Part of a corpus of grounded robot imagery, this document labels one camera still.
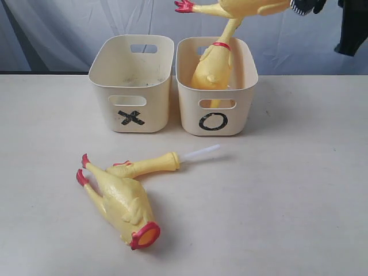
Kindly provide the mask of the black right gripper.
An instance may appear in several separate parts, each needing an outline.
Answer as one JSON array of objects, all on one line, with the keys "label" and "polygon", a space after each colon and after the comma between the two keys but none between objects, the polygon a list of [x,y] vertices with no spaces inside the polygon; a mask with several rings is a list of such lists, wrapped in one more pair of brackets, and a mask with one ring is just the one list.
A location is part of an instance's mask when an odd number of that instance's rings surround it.
[{"label": "black right gripper", "polygon": [[[290,8],[299,16],[310,13],[315,0],[291,0]],[[342,24],[339,43],[334,48],[336,53],[355,56],[360,46],[367,39],[367,1],[338,1],[342,8]]]}]

